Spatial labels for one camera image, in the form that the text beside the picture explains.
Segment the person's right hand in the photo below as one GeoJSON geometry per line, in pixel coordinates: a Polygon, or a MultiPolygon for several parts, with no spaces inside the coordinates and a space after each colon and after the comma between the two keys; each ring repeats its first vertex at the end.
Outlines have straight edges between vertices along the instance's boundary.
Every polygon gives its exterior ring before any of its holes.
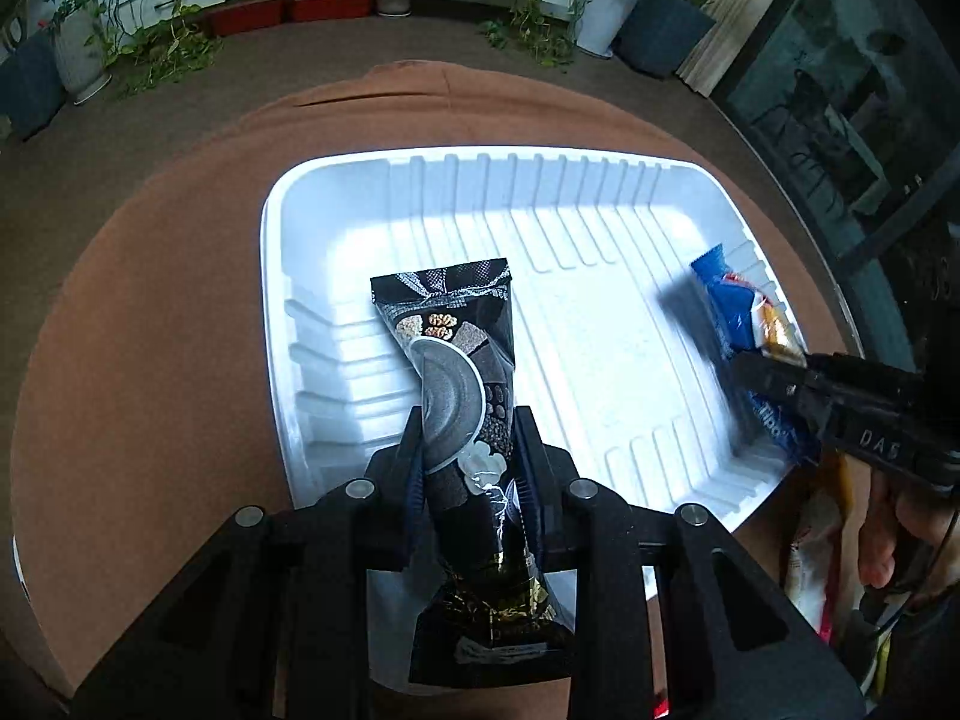
{"type": "Polygon", "coordinates": [[[862,585],[882,589],[892,580],[896,545],[903,533],[937,548],[947,534],[952,515],[952,509],[924,489],[872,468],[869,504],[857,551],[862,585]]]}

